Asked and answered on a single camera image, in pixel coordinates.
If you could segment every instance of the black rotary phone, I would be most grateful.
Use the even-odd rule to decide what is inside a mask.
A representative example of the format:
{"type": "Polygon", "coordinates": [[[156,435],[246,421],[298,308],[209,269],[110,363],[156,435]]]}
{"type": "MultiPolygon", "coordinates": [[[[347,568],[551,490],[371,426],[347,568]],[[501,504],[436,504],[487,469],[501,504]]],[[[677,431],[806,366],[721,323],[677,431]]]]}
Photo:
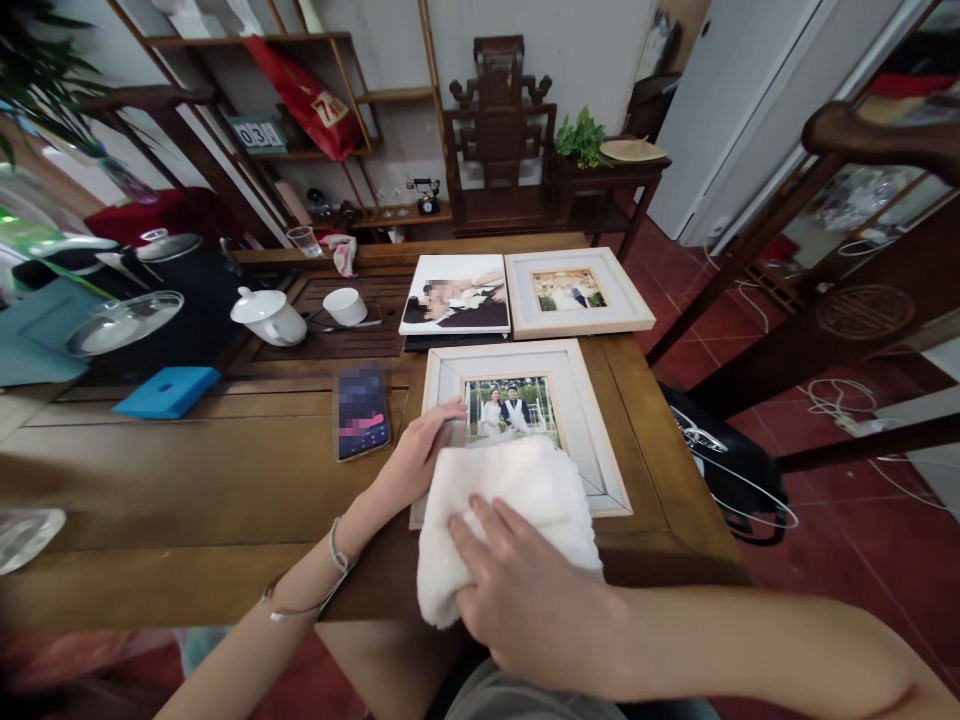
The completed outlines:
{"type": "Polygon", "coordinates": [[[437,200],[437,195],[440,194],[439,180],[414,178],[413,180],[407,180],[407,189],[423,193],[423,197],[417,200],[417,209],[421,215],[436,215],[440,212],[440,201],[437,200]]]}

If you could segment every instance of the calendar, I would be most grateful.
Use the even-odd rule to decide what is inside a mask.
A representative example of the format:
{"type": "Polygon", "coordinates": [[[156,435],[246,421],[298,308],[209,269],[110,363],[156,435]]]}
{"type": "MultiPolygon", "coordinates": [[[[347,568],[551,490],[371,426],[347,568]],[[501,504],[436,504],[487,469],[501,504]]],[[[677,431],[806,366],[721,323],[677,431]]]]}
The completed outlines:
{"type": "Polygon", "coordinates": [[[228,116],[227,122],[251,155],[282,155],[287,152],[287,139],[270,116],[228,116]]]}

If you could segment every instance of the white towel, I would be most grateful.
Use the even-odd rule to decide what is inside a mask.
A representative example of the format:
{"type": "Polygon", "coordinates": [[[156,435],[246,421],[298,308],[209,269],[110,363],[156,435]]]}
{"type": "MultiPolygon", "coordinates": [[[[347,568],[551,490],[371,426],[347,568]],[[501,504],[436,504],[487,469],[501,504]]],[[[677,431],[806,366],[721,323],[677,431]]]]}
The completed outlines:
{"type": "Polygon", "coordinates": [[[600,573],[590,508],[577,466],[549,439],[529,437],[482,448],[444,448],[420,532],[417,599],[423,619],[441,630],[460,617],[456,592],[473,582],[447,521],[462,513],[467,526],[487,541],[469,498],[502,498],[534,525],[577,567],[600,573]]]}

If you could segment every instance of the red bag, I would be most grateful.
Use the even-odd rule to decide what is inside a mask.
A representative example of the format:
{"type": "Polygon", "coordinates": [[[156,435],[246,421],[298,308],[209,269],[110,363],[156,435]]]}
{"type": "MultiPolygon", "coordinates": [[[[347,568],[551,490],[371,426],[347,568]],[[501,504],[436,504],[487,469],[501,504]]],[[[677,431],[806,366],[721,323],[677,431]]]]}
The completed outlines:
{"type": "Polygon", "coordinates": [[[251,35],[244,40],[297,122],[331,160],[343,162],[364,144],[356,113],[286,55],[251,35]]]}

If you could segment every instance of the white teapot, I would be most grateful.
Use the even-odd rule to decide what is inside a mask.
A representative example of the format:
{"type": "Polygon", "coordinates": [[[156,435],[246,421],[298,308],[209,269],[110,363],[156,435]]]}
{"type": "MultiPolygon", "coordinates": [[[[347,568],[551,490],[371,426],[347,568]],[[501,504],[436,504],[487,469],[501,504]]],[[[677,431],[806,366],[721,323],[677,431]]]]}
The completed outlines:
{"type": "Polygon", "coordinates": [[[241,287],[240,299],[230,311],[230,319],[250,330],[266,342],[278,347],[296,345],[307,336],[307,322],[287,302],[279,290],[257,290],[241,287]]]}

